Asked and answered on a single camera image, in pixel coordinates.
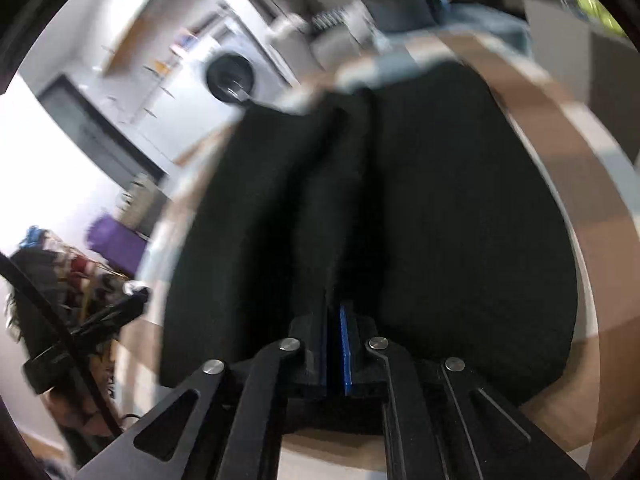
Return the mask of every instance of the plaid blanket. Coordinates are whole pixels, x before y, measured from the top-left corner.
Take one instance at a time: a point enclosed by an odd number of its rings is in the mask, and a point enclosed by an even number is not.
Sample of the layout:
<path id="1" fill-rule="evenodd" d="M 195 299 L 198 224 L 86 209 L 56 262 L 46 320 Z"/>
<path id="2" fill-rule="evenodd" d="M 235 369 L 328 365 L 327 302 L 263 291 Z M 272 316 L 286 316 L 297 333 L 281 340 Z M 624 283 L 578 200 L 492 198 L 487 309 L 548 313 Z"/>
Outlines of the plaid blanket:
<path id="1" fill-rule="evenodd" d="M 492 88 L 556 198 L 574 247 L 580 305 L 568 364 L 562 378 L 522 411 L 593 479 L 610 479 L 640 438 L 640 376 L 633 372 L 640 360 L 640 182 L 590 110 L 497 38 L 444 33 L 359 57 L 291 89 L 278 106 L 304 113 L 326 89 L 380 86 L 444 59 L 471 65 Z M 164 301 L 199 201 L 232 134 L 233 127 L 215 132 L 191 154 L 146 249 L 138 278 L 153 290 L 152 301 L 123 330 L 116 358 L 116 399 L 123 412 L 145 413 L 162 395 L 156 373 Z M 288 467 L 292 476 L 295 460 L 305 457 L 385 470 L 379 438 L 309 431 L 286 436 L 283 454 L 294 462 L 281 470 Z"/>

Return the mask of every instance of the silver screw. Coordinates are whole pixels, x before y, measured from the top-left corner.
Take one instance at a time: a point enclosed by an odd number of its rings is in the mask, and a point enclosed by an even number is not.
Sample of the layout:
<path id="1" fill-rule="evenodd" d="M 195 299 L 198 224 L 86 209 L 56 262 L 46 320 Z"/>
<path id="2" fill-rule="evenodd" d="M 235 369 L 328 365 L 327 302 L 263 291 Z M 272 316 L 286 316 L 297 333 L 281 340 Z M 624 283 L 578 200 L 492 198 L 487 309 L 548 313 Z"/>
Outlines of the silver screw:
<path id="1" fill-rule="evenodd" d="M 218 375 L 225 369 L 225 364 L 217 359 L 210 359 L 202 365 L 202 371 L 209 375 Z"/>
<path id="2" fill-rule="evenodd" d="M 465 362 L 459 357 L 449 357 L 446 361 L 444 361 L 444 365 L 447 367 L 447 370 L 451 370 L 452 372 L 461 372 L 465 369 Z"/>
<path id="3" fill-rule="evenodd" d="M 294 337 L 286 337 L 280 342 L 280 350 L 285 352 L 295 352 L 300 348 L 300 341 Z"/>
<path id="4" fill-rule="evenodd" d="M 384 350 L 389 346 L 389 339 L 382 336 L 375 336 L 369 339 L 369 348 L 374 350 Z"/>

